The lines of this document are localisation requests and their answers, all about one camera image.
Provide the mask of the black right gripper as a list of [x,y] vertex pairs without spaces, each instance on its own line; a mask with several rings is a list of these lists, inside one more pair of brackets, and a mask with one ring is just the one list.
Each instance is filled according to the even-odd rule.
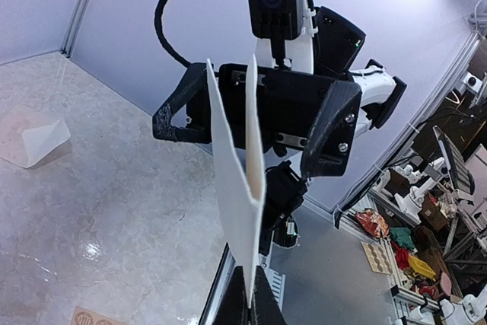
[[[303,150],[301,177],[341,177],[355,133],[361,88],[350,78],[309,75],[258,67],[256,102],[263,150],[278,145]],[[217,82],[236,148],[244,147],[247,67],[223,64]],[[185,71],[152,117],[153,137],[169,142],[209,144],[211,108],[207,65]]]

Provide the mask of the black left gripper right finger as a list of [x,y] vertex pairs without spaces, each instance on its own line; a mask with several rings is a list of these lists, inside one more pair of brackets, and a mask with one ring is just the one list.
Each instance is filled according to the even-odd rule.
[[261,266],[256,268],[249,324],[286,325],[285,318],[279,309],[278,302],[272,293],[269,281]]

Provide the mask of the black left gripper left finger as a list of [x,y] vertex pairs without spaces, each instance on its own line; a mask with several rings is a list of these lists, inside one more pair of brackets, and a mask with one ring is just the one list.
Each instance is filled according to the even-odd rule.
[[249,308],[242,266],[236,266],[224,291],[213,288],[205,305],[205,324],[248,324]]

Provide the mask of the cream letter with ornate border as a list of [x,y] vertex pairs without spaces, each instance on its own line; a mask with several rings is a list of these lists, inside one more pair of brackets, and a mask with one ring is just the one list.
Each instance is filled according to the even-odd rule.
[[238,266],[243,269],[244,294],[251,308],[256,269],[259,263],[259,235],[266,197],[263,144],[257,115],[256,57],[251,56],[245,82],[244,122],[246,167],[234,147],[214,69],[207,63],[208,95],[216,193],[224,239]]

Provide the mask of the pink envelope with cream flap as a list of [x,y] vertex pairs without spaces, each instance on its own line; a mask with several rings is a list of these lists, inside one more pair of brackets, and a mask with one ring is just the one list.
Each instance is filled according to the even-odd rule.
[[70,138],[63,118],[9,115],[1,120],[1,159],[28,169]]

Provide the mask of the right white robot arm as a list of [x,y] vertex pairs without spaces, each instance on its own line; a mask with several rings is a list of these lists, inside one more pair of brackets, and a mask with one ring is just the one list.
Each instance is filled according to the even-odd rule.
[[[365,33],[326,7],[317,8],[321,47],[314,74],[257,67],[256,104],[263,152],[279,157],[288,149],[302,151],[305,177],[340,177],[352,143],[390,118],[406,83],[370,59],[365,69],[350,71]],[[152,117],[156,139],[169,142],[212,142],[206,65],[192,63],[174,92]],[[220,66],[215,77],[234,146],[245,147],[245,65]],[[171,123],[186,106],[186,127]]]

